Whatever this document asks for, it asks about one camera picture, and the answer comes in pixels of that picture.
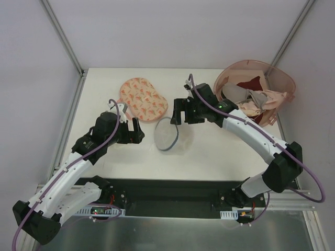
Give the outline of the white mesh laundry bag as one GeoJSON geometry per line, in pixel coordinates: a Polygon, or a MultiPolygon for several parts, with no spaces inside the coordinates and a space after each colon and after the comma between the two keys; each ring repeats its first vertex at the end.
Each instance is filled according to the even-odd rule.
{"type": "Polygon", "coordinates": [[[194,130],[187,123],[174,125],[170,120],[170,117],[165,117],[156,124],[154,143],[164,154],[183,155],[194,142],[194,130]]]}

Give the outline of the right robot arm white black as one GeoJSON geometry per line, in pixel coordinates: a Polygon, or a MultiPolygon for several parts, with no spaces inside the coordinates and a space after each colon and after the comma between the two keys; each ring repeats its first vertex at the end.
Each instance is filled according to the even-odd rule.
{"type": "Polygon", "coordinates": [[[194,88],[188,84],[184,87],[188,90],[188,97],[174,99],[171,124],[215,123],[238,136],[268,164],[265,171],[245,179],[238,187],[227,192],[224,196],[227,204],[243,208],[262,193],[281,193],[303,172],[299,165],[303,158],[302,147],[298,143],[288,144],[267,133],[232,101],[218,100],[206,83],[194,88]]]}

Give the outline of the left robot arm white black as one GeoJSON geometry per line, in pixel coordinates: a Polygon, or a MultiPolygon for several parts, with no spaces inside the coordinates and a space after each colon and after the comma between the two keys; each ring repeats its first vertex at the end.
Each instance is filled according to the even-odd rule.
{"type": "Polygon", "coordinates": [[[107,153],[109,146],[141,143],[144,132],[138,118],[132,119],[132,125],[133,130],[129,130],[123,112],[101,113],[95,125],[76,140],[68,159],[44,187],[27,202],[19,200],[14,204],[18,229],[45,245],[79,209],[92,202],[106,204],[110,199],[110,184],[99,176],[91,178],[80,191],[70,196],[66,193],[107,153]]]}

